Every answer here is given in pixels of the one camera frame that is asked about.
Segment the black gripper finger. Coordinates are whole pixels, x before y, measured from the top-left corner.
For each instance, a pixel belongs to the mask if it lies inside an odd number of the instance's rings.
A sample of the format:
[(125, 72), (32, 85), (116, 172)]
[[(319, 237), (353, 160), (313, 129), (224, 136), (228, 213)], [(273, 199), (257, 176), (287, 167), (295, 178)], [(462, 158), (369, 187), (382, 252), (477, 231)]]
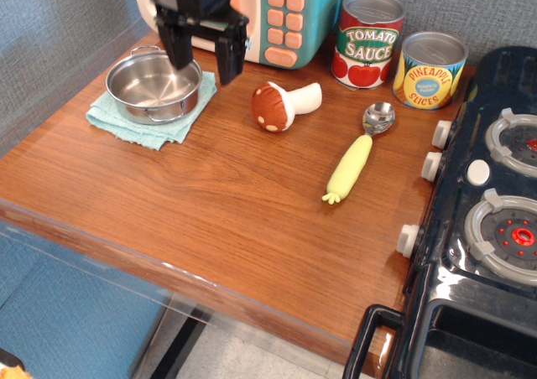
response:
[(175, 24), (158, 21), (157, 27), (170, 63), (177, 70), (184, 69), (193, 60), (191, 36)]
[(217, 68), (222, 86), (242, 74), (247, 43), (247, 27), (235, 24), (224, 30), (215, 41)]

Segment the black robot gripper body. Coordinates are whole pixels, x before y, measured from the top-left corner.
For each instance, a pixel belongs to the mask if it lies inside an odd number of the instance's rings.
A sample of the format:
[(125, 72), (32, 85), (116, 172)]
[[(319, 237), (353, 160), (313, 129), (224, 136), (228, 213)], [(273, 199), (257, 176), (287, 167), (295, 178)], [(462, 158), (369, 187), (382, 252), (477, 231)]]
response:
[(231, 0), (153, 0), (161, 38), (178, 34), (203, 39), (246, 39), (249, 19)]

